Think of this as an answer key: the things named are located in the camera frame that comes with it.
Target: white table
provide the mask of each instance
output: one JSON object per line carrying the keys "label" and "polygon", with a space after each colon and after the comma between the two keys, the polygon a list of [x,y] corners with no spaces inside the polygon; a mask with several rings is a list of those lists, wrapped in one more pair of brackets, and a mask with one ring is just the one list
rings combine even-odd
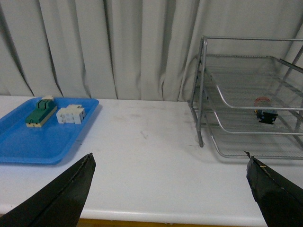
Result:
{"label": "white table", "polygon": [[[28,99],[0,96],[0,117]],[[99,101],[59,164],[0,164],[0,213],[92,152],[97,167],[81,218],[266,226],[246,179],[248,159],[220,157],[207,130],[200,148],[187,103]],[[303,187],[303,161],[262,161]]]}

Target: green block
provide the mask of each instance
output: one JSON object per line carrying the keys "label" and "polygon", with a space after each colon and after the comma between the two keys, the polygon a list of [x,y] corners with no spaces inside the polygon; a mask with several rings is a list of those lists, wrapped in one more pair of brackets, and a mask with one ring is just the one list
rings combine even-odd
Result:
{"label": "green block", "polygon": [[55,107],[53,100],[40,100],[36,103],[36,109],[25,119],[25,123],[41,123]]}

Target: gray curtain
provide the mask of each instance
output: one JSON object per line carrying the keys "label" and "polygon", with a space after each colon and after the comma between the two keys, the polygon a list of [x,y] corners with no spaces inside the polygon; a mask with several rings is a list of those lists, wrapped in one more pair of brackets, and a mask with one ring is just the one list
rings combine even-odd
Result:
{"label": "gray curtain", "polygon": [[0,94],[186,101],[201,36],[303,38],[302,24],[301,0],[0,0]]}

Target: wire rack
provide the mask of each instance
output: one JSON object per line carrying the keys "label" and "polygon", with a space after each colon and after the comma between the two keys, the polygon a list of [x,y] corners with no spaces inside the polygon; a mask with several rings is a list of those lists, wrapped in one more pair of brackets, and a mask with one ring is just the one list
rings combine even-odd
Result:
{"label": "wire rack", "polygon": [[[199,144],[202,120],[219,154],[303,159],[303,69],[273,56],[207,54],[208,39],[302,42],[303,39],[202,37],[191,99]],[[275,113],[260,123],[258,110]]]}

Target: blue tray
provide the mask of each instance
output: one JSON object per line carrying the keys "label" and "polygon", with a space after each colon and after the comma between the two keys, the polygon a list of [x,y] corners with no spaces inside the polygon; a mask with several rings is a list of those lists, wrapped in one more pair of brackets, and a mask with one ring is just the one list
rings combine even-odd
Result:
{"label": "blue tray", "polygon": [[84,107],[81,124],[59,124],[56,113],[41,128],[28,128],[25,119],[41,98],[33,98],[0,119],[0,162],[56,164],[70,150],[99,101],[89,98],[55,98],[58,109],[69,104]]}

